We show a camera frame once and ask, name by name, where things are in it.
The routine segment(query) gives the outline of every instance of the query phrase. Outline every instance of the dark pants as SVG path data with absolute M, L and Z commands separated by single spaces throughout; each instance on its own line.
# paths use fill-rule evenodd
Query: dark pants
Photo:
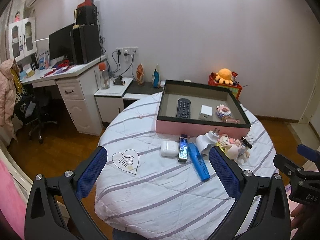
M 112 231 L 112 237 L 113 240 L 148 240 L 136 233 L 124 232 L 115 228 Z

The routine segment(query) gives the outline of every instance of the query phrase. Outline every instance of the pink puffer coat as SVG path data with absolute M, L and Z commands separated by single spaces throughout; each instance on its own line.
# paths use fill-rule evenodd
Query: pink puffer coat
M 0 66 L 0 126 L 4 126 L 8 134 L 17 139 L 11 122 L 16 101 L 16 89 L 11 73 L 13 62 L 14 59 L 8 59 Z

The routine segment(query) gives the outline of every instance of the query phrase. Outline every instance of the striped tablecloth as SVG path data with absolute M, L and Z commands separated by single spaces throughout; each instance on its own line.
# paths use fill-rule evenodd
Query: striped tablecloth
M 150 240 L 207 239 L 234 199 L 228 197 L 207 156 L 207 182 L 200 180 L 190 160 L 180 164 L 176 158 L 161 157 L 161 141 L 179 141 L 179 136 L 156 133 L 160 99 L 157 93 L 134 102 L 101 136 L 99 145 L 106 148 L 108 161 L 96 182 L 95 212 L 110 226 Z M 272 141 L 257 118 L 243 109 L 252 124 L 248 135 L 253 147 L 240 167 L 271 177 L 277 171 Z M 248 228 L 257 204 L 258 197 L 239 233 Z

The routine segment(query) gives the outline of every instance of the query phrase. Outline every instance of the computer monitor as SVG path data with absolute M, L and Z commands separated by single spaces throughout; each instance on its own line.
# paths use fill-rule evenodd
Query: computer monitor
M 74 24 L 70 24 L 49 35 L 50 59 L 66 56 L 68 60 L 73 62 L 70 37 L 73 25 Z

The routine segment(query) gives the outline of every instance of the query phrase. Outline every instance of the jacket hood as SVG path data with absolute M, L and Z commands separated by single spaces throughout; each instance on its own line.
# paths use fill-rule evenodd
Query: jacket hood
M 13 75 L 11 73 L 11 67 L 14 62 L 14 59 L 7 59 L 1 63 L 0 72 L 9 80 L 13 79 Z

